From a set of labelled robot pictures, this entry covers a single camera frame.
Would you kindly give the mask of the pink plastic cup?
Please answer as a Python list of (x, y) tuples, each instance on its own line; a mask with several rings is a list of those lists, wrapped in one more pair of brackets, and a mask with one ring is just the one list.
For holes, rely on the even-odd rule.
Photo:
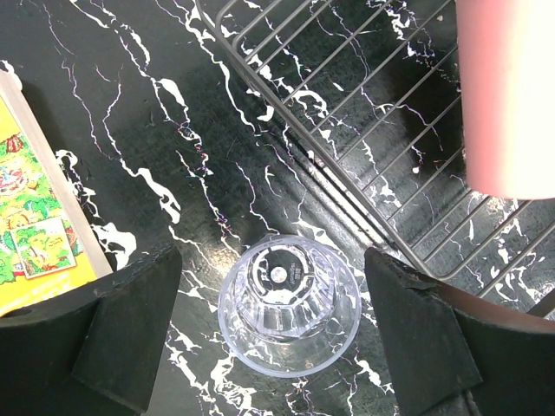
[(467, 183), (499, 198), (554, 196), (554, 3), (459, 1)]

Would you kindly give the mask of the clear drinking glass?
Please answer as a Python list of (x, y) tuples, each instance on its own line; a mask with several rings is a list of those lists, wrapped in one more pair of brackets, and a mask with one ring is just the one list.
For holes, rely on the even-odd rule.
[(301, 236), (264, 236), (232, 266), (219, 292), (219, 327), (231, 352), (278, 378), (335, 363), (355, 339), (361, 314), (359, 285), (343, 258)]

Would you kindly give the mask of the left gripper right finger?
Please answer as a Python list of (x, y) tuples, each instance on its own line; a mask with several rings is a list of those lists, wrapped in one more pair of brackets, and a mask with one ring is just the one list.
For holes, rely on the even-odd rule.
[(402, 415), (552, 415), (554, 323), (369, 248), (364, 270)]

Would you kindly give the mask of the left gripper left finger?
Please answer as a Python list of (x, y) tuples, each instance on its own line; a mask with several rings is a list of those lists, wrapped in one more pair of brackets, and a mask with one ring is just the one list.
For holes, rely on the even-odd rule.
[(1, 318), (3, 415), (142, 415), (180, 284), (167, 245)]

